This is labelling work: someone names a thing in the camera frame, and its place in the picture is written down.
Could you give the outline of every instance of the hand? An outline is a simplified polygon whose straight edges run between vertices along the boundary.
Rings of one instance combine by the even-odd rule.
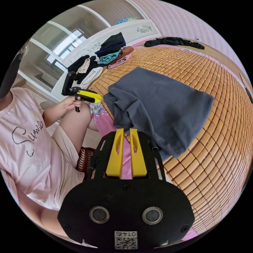
[[[82,101],[80,101],[80,99],[81,97],[77,97],[77,100],[79,100],[77,101],[74,96],[69,96],[62,101],[62,104],[65,109],[71,110],[82,105]]]

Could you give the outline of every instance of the pink t-shirt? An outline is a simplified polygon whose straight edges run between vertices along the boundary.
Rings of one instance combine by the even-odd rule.
[[[62,153],[48,134],[43,110],[31,91],[11,89],[12,103],[0,111],[0,168],[16,197],[16,187],[47,208],[59,208]]]

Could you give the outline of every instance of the white shorts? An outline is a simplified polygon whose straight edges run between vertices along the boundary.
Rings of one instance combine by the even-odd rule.
[[[61,126],[58,126],[52,135],[62,152],[62,180],[56,196],[56,209],[60,209],[67,193],[76,185],[83,182],[84,173],[76,170],[79,155],[76,148]]]

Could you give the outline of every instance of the pink towel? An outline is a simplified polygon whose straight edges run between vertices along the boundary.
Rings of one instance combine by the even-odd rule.
[[[126,56],[123,56],[121,59],[117,60],[116,63],[112,64],[112,65],[108,65],[108,69],[112,69],[112,68],[115,68],[123,63],[125,63],[126,61],[129,60],[129,58],[131,57],[132,53],[126,55]]]

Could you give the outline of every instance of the folded clothes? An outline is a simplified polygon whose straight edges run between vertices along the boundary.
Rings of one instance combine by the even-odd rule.
[[[190,46],[198,49],[205,49],[205,47],[198,42],[191,42],[178,37],[157,38],[155,40],[148,40],[144,43],[145,47],[153,47],[157,45],[173,45],[173,46]]]
[[[120,51],[121,50],[119,50],[116,53],[110,53],[110,54],[108,54],[106,56],[100,57],[100,60],[99,60],[98,63],[99,64],[109,64],[111,61],[115,60],[118,57]]]
[[[108,55],[108,54],[110,54],[110,53],[118,52],[118,51],[121,50],[125,45],[126,45],[126,43],[118,44],[118,45],[109,47],[109,48],[104,49],[104,50],[99,50],[99,51],[95,52],[95,54],[96,54],[98,57],[105,56],[105,55]]]
[[[117,57],[115,60],[113,60],[112,62],[110,62],[110,65],[115,64],[115,63],[116,63],[119,59],[121,59],[123,56],[129,55],[129,54],[131,54],[133,51],[134,51],[134,48],[131,47],[131,46],[127,46],[127,47],[123,48],[123,49],[119,52],[118,57]]]
[[[100,76],[107,70],[107,66],[103,67],[102,73],[99,76],[96,76],[96,78],[92,79],[92,81],[90,82],[90,84],[86,87],[86,89],[89,89],[89,87],[91,87],[91,85],[100,78]]]
[[[117,67],[117,66],[119,66],[119,65],[121,65],[121,64],[123,64],[123,63],[125,63],[126,61],[128,61],[129,60],[129,58],[131,57],[131,55],[132,55],[132,53],[130,53],[129,55],[126,55],[126,56],[123,56],[122,58],[120,58],[119,60],[117,60],[116,61],[116,63],[114,63],[114,64],[109,64],[108,65],[108,69],[113,69],[113,68],[115,68],[115,67]]]
[[[100,50],[110,48],[115,45],[122,44],[124,42],[124,37],[121,32],[118,34],[110,36],[100,47]]]
[[[94,79],[98,78],[102,74],[102,71],[103,71],[102,67],[92,69],[81,82],[80,84],[81,89],[86,89]]]
[[[75,81],[77,81],[77,84],[81,84],[83,79],[86,78],[86,76],[91,72],[92,69],[98,68],[98,67],[104,67],[105,65],[106,64],[99,64],[96,61],[96,56],[91,56],[90,57],[90,64],[89,64],[89,67],[88,67],[86,73],[77,73],[77,75],[75,76]]]
[[[178,158],[203,128],[214,98],[165,75],[140,67],[108,88],[104,101],[114,126],[144,132]]]
[[[84,64],[77,70],[78,73],[86,73],[87,72],[87,69],[90,65],[90,59],[86,59],[84,61]]]
[[[88,58],[90,58],[89,55],[81,56],[78,60],[76,60],[68,67],[68,72],[77,72],[77,70],[84,64],[85,60]]]

